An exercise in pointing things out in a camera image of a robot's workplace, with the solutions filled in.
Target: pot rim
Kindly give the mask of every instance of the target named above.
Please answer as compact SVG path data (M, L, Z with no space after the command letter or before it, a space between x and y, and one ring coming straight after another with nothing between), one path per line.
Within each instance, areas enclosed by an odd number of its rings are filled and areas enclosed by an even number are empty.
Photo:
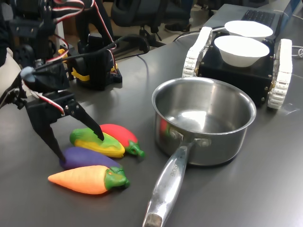
M166 117L164 117L159 112L159 110L158 110L158 108L156 106L156 97L157 97L158 93L161 90L163 90L165 87L167 87L169 84L176 83L176 81L180 81L180 80L199 80L199 81L204 81L206 83L211 83L211 84L213 84L213 83L221 84L221 85L224 85L224 86L227 86L227 87L230 87L230 88L234 89L235 91L239 92L239 94L241 96L243 96L247 100L247 102L248 102L248 104L250 106L250 109L252 110L251 111L252 112L252 116L250 117L250 120L245 125L243 125L242 127L238 128L236 130L227 131L227 132L220 132L220 133L199 132L199 131L187 130L187 129L183 129L183 128L179 127L178 125L176 125L175 123L173 123L170 120L168 120ZM157 114L159 114L165 121L169 122L170 124L172 124L173 126L179 128L179 129L182 129L182 130L185 130L185 131L188 131L188 132L191 132L191 133L198 133L198 134L201 134L201 135L227 135L227 134L232 134L232 133L241 131L241 130L247 128L255 120L256 114L257 114L256 105L254 104L254 102L252 101L252 99L245 92L243 92L241 89L235 87L234 85L225 83L225 82L220 81L220 80L203 78L203 77L187 77L187 78L176 78L176 79L168 80L168 81L160 84L154 90L154 92L152 94L151 101L152 101L153 108L155 109L155 111L157 112Z

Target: yellow clip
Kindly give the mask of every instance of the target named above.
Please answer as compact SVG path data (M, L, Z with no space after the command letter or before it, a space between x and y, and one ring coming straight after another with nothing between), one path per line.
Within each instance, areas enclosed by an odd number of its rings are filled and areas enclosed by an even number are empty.
M114 72L116 69L114 67L112 67L112 69L110 70L111 72Z
M65 52L65 49L58 50L58 54L63 54L64 52Z
M72 68L71 74L72 74L74 77L76 77L76 78L78 78L79 80L81 80L81 81L89 81L89 75L83 76L83 75L77 73L77 71L76 71L74 68Z

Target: orange toy carrot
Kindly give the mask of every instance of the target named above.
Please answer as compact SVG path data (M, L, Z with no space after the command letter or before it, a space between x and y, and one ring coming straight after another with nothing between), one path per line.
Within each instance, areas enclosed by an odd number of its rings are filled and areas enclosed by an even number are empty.
M127 183L125 176L115 174L105 166L70 169L48 177L50 182L85 194L102 194L112 187Z

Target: white bowl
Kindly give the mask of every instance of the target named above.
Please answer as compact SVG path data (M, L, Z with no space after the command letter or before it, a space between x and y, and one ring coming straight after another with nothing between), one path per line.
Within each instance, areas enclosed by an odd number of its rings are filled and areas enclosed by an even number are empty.
M225 29L230 35L241 35L262 41L265 37L271 36L273 30L266 25L255 21L234 20L225 24Z
M235 35L220 36L214 40L223 61L236 67L248 67L269 54L269 48L252 38Z

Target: toy corn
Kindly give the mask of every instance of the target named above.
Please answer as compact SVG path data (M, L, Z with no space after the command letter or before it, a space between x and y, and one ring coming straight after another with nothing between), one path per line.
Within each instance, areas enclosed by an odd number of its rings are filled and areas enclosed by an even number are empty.
M86 166L66 170L48 177L50 182L85 194L102 194L112 187L123 186L125 176L115 174L106 166Z
M70 135L71 143L76 147L90 149L108 157L123 157L124 147L113 137L103 133L104 140L100 140L90 129L75 129Z
M145 156L144 151L140 149L138 139L128 129L116 124L102 124L100 127L104 133L118 140L126 152L141 157Z

